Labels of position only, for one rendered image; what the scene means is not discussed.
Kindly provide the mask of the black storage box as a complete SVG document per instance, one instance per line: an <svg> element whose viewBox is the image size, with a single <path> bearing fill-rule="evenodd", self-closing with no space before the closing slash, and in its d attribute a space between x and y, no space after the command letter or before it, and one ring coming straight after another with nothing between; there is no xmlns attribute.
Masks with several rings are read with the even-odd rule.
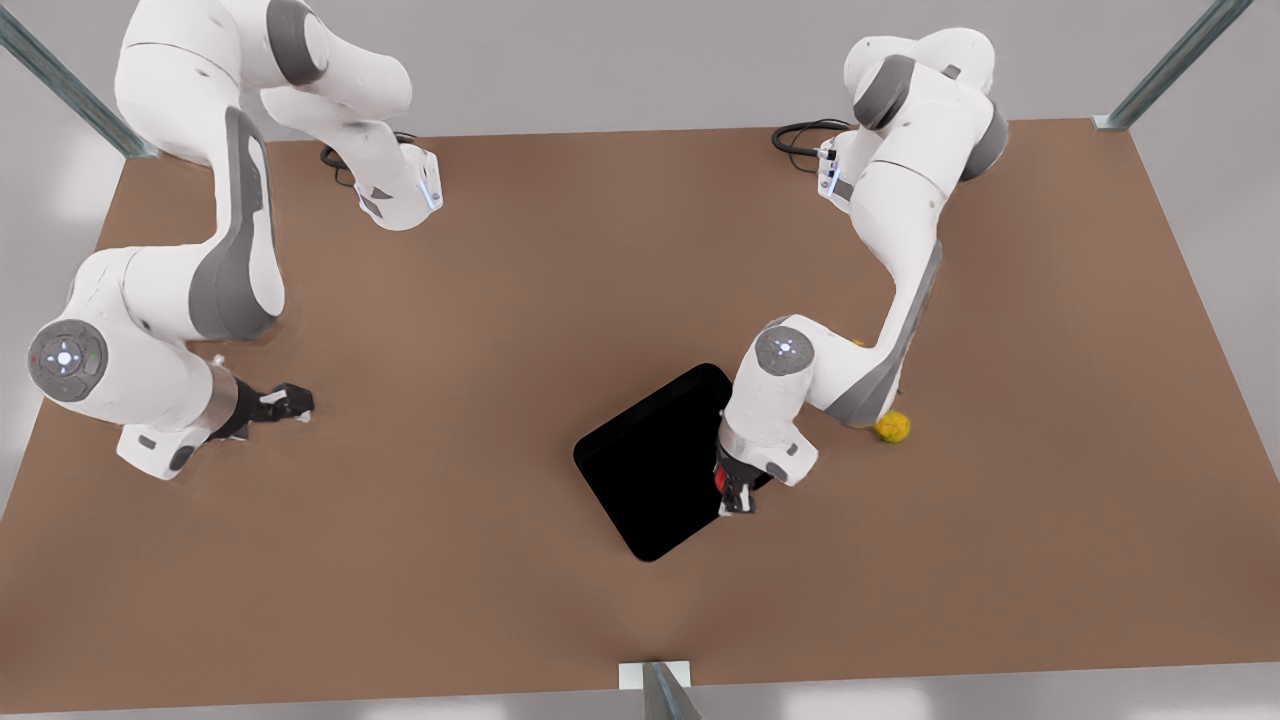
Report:
<svg viewBox="0 0 1280 720"><path fill-rule="evenodd" d="M719 516L716 439L732 383L703 363L586 433L572 457L631 555L654 562Z"/></svg>

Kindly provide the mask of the silver frame post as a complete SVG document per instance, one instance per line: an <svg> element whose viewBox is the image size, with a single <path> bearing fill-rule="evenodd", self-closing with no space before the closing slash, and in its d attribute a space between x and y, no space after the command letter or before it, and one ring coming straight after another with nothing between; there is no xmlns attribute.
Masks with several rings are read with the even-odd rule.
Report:
<svg viewBox="0 0 1280 720"><path fill-rule="evenodd" d="M1213 0L1115 109L1091 118L1093 128L1129 131L1253 3Z"/></svg>
<svg viewBox="0 0 1280 720"><path fill-rule="evenodd" d="M0 4L0 46L73 110L124 158L157 158L159 150L141 138L93 94L26 26Z"/></svg>
<svg viewBox="0 0 1280 720"><path fill-rule="evenodd" d="M618 665L618 688L643 692L645 720L703 720L689 694L691 687L687 660Z"/></svg>

